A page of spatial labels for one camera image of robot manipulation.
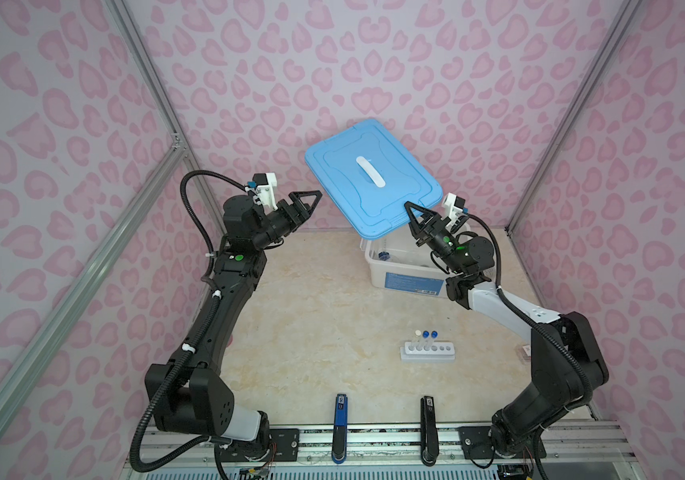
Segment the white plastic storage bin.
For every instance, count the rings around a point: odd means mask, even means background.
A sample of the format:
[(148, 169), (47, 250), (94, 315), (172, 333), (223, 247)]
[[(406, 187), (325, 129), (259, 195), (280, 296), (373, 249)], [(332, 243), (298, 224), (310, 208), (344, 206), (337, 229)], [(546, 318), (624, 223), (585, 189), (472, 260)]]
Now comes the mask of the white plastic storage bin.
[[(376, 240), (361, 238), (359, 247), (374, 287), (447, 299), (445, 280), (448, 274), (433, 264), (427, 246), (415, 244), (407, 226)], [(382, 251), (390, 254), (389, 261), (377, 258)]]

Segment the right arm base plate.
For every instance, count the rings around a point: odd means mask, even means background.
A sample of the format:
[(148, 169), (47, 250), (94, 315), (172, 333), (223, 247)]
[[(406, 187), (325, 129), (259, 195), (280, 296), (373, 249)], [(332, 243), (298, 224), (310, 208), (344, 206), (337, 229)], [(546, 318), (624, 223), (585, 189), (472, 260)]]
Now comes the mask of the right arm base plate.
[(460, 426), (457, 428), (460, 447), (466, 460), (524, 460), (535, 454), (547, 457), (542, 435), (545, 429), (538, 426), (532, 432), (514, 435), (495, 425)]

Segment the blue plastic bin lid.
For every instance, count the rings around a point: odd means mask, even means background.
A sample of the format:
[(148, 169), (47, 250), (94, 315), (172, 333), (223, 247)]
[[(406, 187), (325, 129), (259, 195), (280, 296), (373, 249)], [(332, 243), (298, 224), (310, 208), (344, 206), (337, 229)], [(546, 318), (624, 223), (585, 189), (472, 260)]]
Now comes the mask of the blue plastic bin lid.
[(406, 202), (430, 208), (443, 198), (438, 181), (374, 119), (308, 148), (306, 165), (365, 240), (408, 224)]

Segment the cork stoppered test tube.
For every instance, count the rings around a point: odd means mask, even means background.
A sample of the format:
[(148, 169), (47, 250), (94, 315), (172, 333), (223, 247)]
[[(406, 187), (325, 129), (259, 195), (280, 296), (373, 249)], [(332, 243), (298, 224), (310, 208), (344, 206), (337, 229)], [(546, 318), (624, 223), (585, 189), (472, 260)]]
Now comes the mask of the cork stoppered test tube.
[(423, 339), (423, 331), (422, 330), (416, 330), (415, 340), (412, 343), (412, 347), (414, 350), (420, 350), (421, 349), (422, 339)]

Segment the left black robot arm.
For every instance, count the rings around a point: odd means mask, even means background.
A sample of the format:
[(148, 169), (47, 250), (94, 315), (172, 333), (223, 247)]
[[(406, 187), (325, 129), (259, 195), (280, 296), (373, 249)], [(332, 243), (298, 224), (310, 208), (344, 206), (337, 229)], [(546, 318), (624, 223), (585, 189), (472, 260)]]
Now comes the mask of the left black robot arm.
[(220, 377), (222, 361), (268, 264), (266, 249), (310, 220), (320, 199), (318, 190), (292, 192), (272, 212), (247, 195), (226, 200), (224, 244), (204, 277), (208, 298), (182, 346), (166, 364), (150, 366), (144, 379), (158, 430), (256, 442), (268, 429), (260, 412), (236, 403)]

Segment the white test tube rack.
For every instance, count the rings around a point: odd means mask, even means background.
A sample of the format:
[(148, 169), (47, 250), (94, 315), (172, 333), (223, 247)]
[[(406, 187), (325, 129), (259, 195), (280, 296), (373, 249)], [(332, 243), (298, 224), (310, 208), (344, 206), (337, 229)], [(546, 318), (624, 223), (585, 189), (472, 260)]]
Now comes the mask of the white test tube rack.
[(440, 341), (431, 345), (406, 341), (400, 347), (400, 359), (411, 363), (448, 363), (456, 360), (456, 349), (452, 342)]

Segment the small red labelled box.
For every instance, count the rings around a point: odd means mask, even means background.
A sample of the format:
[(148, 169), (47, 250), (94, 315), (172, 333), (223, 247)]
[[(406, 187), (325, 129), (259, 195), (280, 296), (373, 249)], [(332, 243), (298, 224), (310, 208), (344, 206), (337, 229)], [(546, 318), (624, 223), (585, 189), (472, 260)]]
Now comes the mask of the small red labelled box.
[(518, 354), (522, 362), (528, 363), (531, 361), (531, 347), (529, 344), (522, 344), (520, 346), (517, 346), (516, 353)]

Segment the blue stapler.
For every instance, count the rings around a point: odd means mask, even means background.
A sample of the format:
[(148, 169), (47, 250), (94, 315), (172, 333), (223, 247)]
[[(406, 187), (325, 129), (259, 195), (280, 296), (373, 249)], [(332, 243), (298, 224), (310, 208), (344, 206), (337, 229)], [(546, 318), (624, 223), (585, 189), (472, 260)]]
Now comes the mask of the blue stapler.
[(347, 395), (344, 393), (336, 395), (334, 427), (332, 427), (332, 462), (338, 465), (346, 460), (347, 454), (347, 406)]

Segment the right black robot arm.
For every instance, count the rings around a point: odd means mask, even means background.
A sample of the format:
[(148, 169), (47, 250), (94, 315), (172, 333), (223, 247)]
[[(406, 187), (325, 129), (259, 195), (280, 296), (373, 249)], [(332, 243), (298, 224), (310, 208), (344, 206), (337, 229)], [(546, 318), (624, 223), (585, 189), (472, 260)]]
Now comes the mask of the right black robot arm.
[(609, 370), (587, 318), (523, 300), (502, 285), (502, 256), (491, 229), (451, 226), (451, 219), (413, 202), (404, 205), (416, 245), (430, 250), (446, 275), (446, 294), (462, 308), (518, 334), (530, 348), (530, 382), (492, 417), (493, 452), (511, 457), (535, 451), (548, 427), (591, 402)]

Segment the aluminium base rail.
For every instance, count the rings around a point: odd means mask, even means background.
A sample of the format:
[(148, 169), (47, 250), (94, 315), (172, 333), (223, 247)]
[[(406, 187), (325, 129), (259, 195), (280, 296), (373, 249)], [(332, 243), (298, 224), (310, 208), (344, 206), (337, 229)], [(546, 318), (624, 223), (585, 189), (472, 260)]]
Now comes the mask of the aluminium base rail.
[(286, 425), (276, 455), (256, 463), (200, 445), (148, 473), (150, 479), (642, 479), (640, 462), (615, 422), (566, 419), (542, 433), (541, 459), (528, 452), (490, 460), (479, 423), (440, 423), (434, 466), (420, 458), (416, 423), (349, 424), (346, 458), (332, 460), (332, 425)]

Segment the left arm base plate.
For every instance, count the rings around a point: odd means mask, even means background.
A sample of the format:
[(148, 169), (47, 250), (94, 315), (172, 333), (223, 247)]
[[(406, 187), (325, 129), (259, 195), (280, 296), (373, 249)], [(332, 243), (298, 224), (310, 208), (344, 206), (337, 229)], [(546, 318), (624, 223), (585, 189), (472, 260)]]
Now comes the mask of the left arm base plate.
[(220, 445), (220, 459), (222, 462), (260, 463), (290, 463), (298, 460), (300, 450), (300, 430), (298, 428), (272, 428), (266, 447), (261, 448), (256, 443), (232, 441), (230, 444)]

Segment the black stapler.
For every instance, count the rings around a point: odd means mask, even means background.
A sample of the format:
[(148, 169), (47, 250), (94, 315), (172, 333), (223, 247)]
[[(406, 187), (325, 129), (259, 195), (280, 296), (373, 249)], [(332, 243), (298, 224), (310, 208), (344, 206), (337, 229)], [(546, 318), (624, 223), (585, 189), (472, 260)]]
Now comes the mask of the black stapler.
[(436, 464), (439, 455), (435, 402), (431, 396), (420, 399), (420, 460), (426, 467)]

